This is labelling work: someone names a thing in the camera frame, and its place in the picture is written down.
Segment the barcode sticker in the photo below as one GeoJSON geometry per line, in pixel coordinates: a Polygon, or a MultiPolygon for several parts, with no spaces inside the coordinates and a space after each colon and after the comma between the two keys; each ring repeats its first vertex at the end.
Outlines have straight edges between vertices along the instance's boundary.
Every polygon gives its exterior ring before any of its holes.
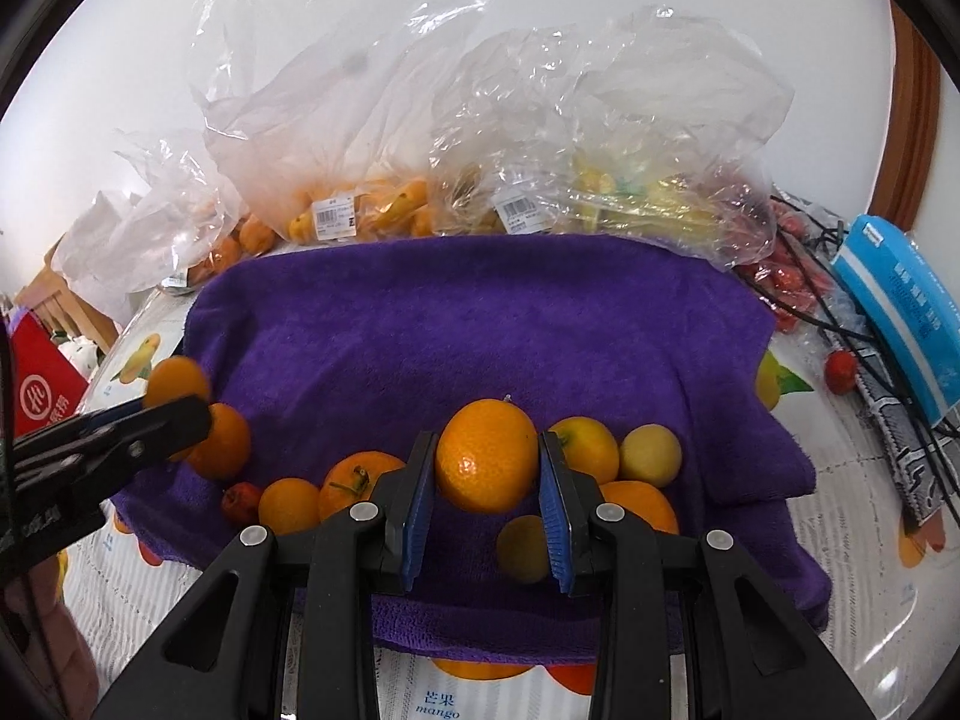
{"type": "Polygon", "coordinates": [[[186,289],[186,268],[181,268],[179,271],[176,271],[172,276],[167,276],[163,281],[160,282],[162,287],[166,287],[168,290],[184,290],[186,289]]]}
{"type": "Polygon", "coordinates": [[[508,235],[529,235],[549,227],[546,217],[529,197],[510,194],[502,200],[495,199],[493,208],[508,235]]]}
{"type": "Polygon", "coordinates": [[[317,231],[318,241],[356,237],[356,214],[353,211],[352,194],[335,194],[328,199],[317,200],[310,207],[313,210],[313,226],[317,231]]]}

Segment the lemon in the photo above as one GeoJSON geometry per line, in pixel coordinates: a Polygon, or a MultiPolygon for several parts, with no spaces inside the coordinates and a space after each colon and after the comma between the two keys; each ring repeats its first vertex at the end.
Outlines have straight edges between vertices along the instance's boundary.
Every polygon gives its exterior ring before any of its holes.
{"type": "Polygon", "coordinates": [[[669,428],[642,425],[620,445],[619,478],[664,488],[677,478],[682,462],[680,442],[669,428]]]}
{"type": "Polygon", "coordinates": [[[544,521],[533,514],[512,519],[496,537],[500,570],[520,584],[536,584],[550,573],[544,521]]]}
{"type": "Polygon", "coordinates": [[[767,410],[774,410],[779,403],[779,362],[773,353],[767,349],[763,353],[763,359],[760,361],[760,367],[757,369],[757,381],[755,389],[757,397],[767,407],[767,410]]]}

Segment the wooden door frame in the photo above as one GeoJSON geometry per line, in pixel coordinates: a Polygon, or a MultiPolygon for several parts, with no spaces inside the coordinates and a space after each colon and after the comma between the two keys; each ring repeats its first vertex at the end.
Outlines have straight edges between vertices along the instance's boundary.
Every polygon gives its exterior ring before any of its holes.
{"type": "Polygon", "coordinates": [[[887,142],[870,213],[910,230],[930,174],[940,121],[940,60],[911,20],[890,4],[896,59],[887,142]]]}

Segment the wooden chair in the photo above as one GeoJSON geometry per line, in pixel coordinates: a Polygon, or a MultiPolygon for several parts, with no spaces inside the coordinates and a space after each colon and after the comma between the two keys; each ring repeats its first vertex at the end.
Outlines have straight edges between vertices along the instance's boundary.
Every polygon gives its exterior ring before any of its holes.
{"type": "Polygon", "coordinates": [[[43,269],[13,298],[14,304],[30,309],[51,333],[62,331],[70,338],[86,336],[106,354],[116,343],[117,327],[67,287],[64,278],[50,268],[56,245],[43,258],[43,269]]]}

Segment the screw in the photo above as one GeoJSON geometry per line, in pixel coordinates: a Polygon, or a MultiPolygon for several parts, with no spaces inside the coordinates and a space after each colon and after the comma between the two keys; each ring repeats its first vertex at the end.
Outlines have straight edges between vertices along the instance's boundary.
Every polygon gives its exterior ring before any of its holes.
{"type": "Polygon", "coordinates": [[[719,549],[726,552],[733,546],[733,536],[727,531],[710,531],[707,533],[707,544],[713,549],[719,549]]]}
{"type": "Polygon", "coordinates": [[[350,516],[357,522],[366,522],[368,519],[376,517],[379,511],[380,509],[376,507],[376,503],[360,501],[360,503],[355,503],[350,507],[350,516]]]}
{"type": "Polygon", "coordinates": [[[264,541],[267,541],[267,529],[262,525],[248,526],[240,533],[240,543],[245,547],[256,547],[264,541]]]}
{"type": "Polygon", "coordinates": [[[602,503],[597,507],[597,517],[603,522],[620,522],[624,517],[623,507],[616,503],[602,503]]]}

